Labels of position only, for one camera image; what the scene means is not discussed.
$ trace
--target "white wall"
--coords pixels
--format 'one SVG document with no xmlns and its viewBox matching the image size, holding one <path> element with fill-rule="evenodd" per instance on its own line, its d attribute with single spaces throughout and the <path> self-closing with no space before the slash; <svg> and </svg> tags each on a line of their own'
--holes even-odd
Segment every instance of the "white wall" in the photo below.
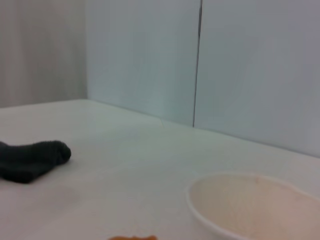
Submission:
<svg viewBox="0 0 320 240">
<path fill-rule="evenodd" d="M 84 0 L 0 0 L 0 107 L 85 98 Z"/>
<path fill-rule="evenodd" d="M 204 0 L 195 126 L 320 157 L 319 11 Z"/>
<path fill-rule="evenodd" d="M 87 0 L 90 99 L 193 123 L 200 0 Z"/>
</svg>

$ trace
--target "white table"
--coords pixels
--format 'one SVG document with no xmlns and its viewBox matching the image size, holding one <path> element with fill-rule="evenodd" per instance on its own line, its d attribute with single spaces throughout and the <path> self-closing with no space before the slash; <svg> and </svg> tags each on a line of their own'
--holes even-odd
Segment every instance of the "white table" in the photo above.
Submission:
<svg viewBox="0 0 320 240">
<path fill-rule="evenodd" d="M 209 240 L 184 191 L 218 171 L 278 177 L 320 197 L 318 158 L 89 100 L 0 109 L 0 140 L 54 139 L 71 147 L 70 164 L 31 185 L 0 181 L 1 240 Z"/>
</svg>

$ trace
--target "table surface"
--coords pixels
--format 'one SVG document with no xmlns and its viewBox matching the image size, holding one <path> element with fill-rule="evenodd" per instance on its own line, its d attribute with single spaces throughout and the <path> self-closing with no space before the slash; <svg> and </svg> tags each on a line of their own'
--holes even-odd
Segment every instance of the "table surface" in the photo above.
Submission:
<svg viewBox="0 0 320 240">
<path fill-rule="evenodd" d="M 89 100 L 0 109 L 0 140 L 65 141 L 71 162 L 30 185 L 0 182 L 2 240 L 212 240 L 185 189 L 203 174 L 274 176 L 320 198 L 320 159 Z"/>
</svg>

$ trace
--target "bowl rim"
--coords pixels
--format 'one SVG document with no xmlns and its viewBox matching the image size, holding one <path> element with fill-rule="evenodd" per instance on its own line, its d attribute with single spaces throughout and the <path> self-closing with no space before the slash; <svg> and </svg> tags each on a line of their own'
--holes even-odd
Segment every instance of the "bowl rim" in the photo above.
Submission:
<svg viewBox="0 0 320 240">
<path fill-rule="evenodd" d="M 193 180 L 191 182 L 191 184 L 189 186 L 187 186 L 186 190 L 185 190 L 185 195 L 186 195 L 186 202 L 187 205 L 191 211 L 191 213 L 206 227 L 206 228 L 210 228 L 212 229 L 217 235 L 224 237 L 224 238 L 229 238 L 232 240 L 252 240 L 250 238 L 247 238 L 245 236 L 241 236 L 238 235 L 234 232 L 231 232 L 221 226 L 218 226 L 217 224 L 215 224 L 213 221 L 210 221 L 209 219 L 207 219 L 206 217 L 204 217 L 194 206 L 192 200 L 191 200 L 191 189 L 192 187 L 200 182 L 203 181 L 205 179 L 209 179 L 212 177 L 217 177 L 217 176 L 234 176 L 234 177 L 247 177 L 247 178 L 260 178 L 260 179 L 265 179 L 267 181 L 282 185 L 286 188 L 289 188 L 301 195 L 304 195 L 308 198 L 314 199 L 315 201 L 317 201 L 320 204 L 320 199 L 307 193 L 304 192 L 303 190 L 301 190 L 300 188 L 296 187 L 295 185 L 286 182 L 285 180 L 281 180 L 279 178 L 276 177 L 272 177 L 272 176 L 266 176 L 263 174 L 259 174 L 259 173 L 245 173 L 245 172 L 236 172 L 236 171 L 220 171 L 220 172 L 216 172 L 216 173 L 209 173 L 209 174 L 205 174 L 202 175 L 200 177 L 197 177 L 195 180 Z"/>
</svg>

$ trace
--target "white bowl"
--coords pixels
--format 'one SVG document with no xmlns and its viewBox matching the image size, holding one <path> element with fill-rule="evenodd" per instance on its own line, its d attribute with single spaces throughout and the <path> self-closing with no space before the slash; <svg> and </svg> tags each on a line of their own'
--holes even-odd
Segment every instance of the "white bowl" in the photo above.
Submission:
<svg viewBox="0 0 320 240">
<path fill-rule="evenodd" d="M 320 200 L 283 181 L 218 173 L 186 195 L 194 217 L 221 240 L 320 240 Z"/>
</svg>

